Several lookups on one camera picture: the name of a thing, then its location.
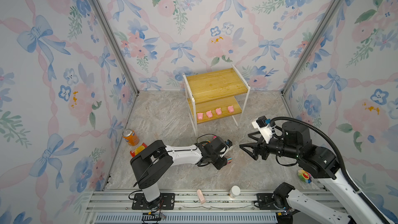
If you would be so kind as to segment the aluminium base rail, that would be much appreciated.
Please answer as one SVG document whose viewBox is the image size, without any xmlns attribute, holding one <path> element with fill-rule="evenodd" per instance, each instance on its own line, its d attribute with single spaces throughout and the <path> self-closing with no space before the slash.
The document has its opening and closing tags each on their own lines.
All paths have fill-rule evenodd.
<svg viewBox="0 0 398 224">
<path fill-rule="evenodd" d="M 203 190 L 201 203 L 195 190 L 172 190 L 174 208 L 150 214 L 148 210 L 133 209 L 133 190 L 105 190 L 92 195 L 84 213 L 83 224 L 276 224 L 283 210 L 269 201 L 271 191 L 243 190 L 231 198 L 225 190 Z"/>
</svg>

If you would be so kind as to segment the pink eraser block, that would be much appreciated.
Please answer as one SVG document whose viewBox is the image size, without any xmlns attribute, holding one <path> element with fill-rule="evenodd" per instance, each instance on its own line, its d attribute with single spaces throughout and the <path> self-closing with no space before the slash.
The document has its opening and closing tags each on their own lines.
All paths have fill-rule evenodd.
<svg viewBox="0 0 398 224">
<path fill-rule="evenodd" d="M 198 196 L 199 202 L 200 202 L 201 204 L 206 203 L 206 199 L 205 199 L 205 196 L 204 196 L 202 190 L 200 190 L 200 189 L 197 190 L 197 196 Z"/>
</svg>

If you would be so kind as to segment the wooden two-tier white-frame shelf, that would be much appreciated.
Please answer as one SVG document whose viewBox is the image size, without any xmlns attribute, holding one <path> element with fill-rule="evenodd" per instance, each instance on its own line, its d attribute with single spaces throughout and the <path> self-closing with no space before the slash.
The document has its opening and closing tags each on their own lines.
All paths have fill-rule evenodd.
<svg viewBox="0 0 398 224">
<path fill-rule="evenodd" d="M 199 124 L 213 120 L 232 117 L 239 126 L 251 87 L 235 65 L 215 72 L 182 76 L 190 120 L 196 136 Z M 231 105 L 234 107 L 233 113 L 228 111 L 228 106 Z M 216 114 L 217 108 L 221 108 L 222 115 Z M 206 116 L 207 111 L 212 111 L 212 118 Z M 203 120 L 197 119 L 197 113 L 203 113 Z"/>
</svg>

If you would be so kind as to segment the white bottle cap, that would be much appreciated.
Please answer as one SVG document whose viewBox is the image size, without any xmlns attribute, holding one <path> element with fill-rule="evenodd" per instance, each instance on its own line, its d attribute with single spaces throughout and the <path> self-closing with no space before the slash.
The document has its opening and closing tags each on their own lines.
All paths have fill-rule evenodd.
<svg viewBox="0 0 398 224">
<path fill-rule="evenodd" d="M 235 199 L 236 197 L 238 197 L 240 195 L 240 188 L 236 185 L 232 186 L 230 191 L 229 191 L 229 197 L 232 199 Z"/>
</svg>

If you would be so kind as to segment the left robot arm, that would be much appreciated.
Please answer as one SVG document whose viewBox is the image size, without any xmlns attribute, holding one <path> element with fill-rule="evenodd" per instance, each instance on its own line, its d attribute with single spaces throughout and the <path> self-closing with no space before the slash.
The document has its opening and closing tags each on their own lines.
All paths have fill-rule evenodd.
<svg viewBox="0 0 398 224">
<path fill-rule="evenodd" d="M 172 166 L 192 164 L 205 167 L 212 164 L 217 170 L 229 162 L 227 153 L 233 147 L 230 140 L 210 134 L 210 141 L 196 142 L 191 146 L 169 146 L 162 140 L 154 141 L 130 160 L 137 186 L 148 203 L 161 199 L 159 179 Z"/>
</svg>

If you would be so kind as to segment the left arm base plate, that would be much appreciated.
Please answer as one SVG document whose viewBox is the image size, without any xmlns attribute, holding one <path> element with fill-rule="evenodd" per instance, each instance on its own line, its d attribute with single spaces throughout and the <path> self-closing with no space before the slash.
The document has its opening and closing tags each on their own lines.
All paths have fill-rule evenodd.
<svg viewBox="0 0 398 224">
<path fill-rule="evenodd" d="M 132 210 L 173 210 L 175 205 L 174 193 L 161 193 L 152 202 L 148 202 L 143 193 L 135 194 L 132 203 Z"/>
</svg>

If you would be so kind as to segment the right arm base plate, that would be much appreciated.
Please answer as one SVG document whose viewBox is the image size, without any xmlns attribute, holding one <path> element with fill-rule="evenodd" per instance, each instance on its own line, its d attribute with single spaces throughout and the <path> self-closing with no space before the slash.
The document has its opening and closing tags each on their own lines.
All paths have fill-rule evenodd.
<svg viewBox="0 0 398 224">
<path fill-rule="evenodd" d="M 286 209 L 285 200 L 278 195 L 271 193 L 256 194 L 257 200 L 254 206 L 260 210 L 282 210 Z"/>
</svg>

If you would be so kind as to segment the red snack packet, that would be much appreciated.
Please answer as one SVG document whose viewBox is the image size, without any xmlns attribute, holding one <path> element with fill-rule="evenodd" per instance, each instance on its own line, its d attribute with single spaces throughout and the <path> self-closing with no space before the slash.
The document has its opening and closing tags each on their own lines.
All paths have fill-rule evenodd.
<svg viewBox="0 0 398 224">
<path fill-rule="evenodd" d="M 136 149 L 130 151 L 130 155 L 132 156 L 132 158 L 134 158 L 136 155 L 138 155 L 140 152 L 142 152 L 146 148 L 147 148 L 147 145 L 145 143 L 142 143 L 142 145 L 140 145 Z"/>
</svg>

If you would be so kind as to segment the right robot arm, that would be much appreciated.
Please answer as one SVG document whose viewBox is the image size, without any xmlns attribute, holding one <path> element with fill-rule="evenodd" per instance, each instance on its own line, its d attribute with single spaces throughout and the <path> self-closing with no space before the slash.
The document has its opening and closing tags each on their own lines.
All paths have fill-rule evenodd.
<svg viewBox="0 0 398 224">
<path fill-rule="evenodd" d="M 280 184 L 269 201 L 256 201 L 264 208 L 274 205 L 291 218 L 302 212 L 324 224 L 391 224 L 385 215 L 357 186 L 348 174 L 344 159 L 335 143 L 320 129 L 290 117 L 252 122 L 256 132 L 248 134 L 252 143 L 239 147 L 254 160 L 267 160 L 270 155 L 296 160 L 294 163 L 318 179 L 343 205 L 346 213 L 325 206 L 288 183 Z"/>
</svg>

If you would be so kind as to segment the colourful flower toy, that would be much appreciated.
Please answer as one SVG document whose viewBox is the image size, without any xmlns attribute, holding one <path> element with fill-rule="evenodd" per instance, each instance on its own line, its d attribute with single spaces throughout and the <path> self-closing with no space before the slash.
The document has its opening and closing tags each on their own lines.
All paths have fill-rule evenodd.
<svg viewBox="0 0 398 224">
<path fill-rule="evenodd" d="M 305 170 L 298 170 L 297 175 L 299 179 L 305 183 L 310 184 L 312 182 L 312 176 Z"/>
</svg>

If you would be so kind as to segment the orange soda can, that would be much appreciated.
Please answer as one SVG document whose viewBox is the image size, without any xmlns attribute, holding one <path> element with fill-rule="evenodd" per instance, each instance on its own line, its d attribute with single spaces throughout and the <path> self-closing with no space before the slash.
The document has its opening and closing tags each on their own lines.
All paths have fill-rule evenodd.
<svg viewBox="0 0 398 224">
<path fill-rule="evenodd" d="M 131 129 L 123 130 L 122 137 L 130 146 L 136 146 L 140 142 L 135 132 Z"/>
</svg>

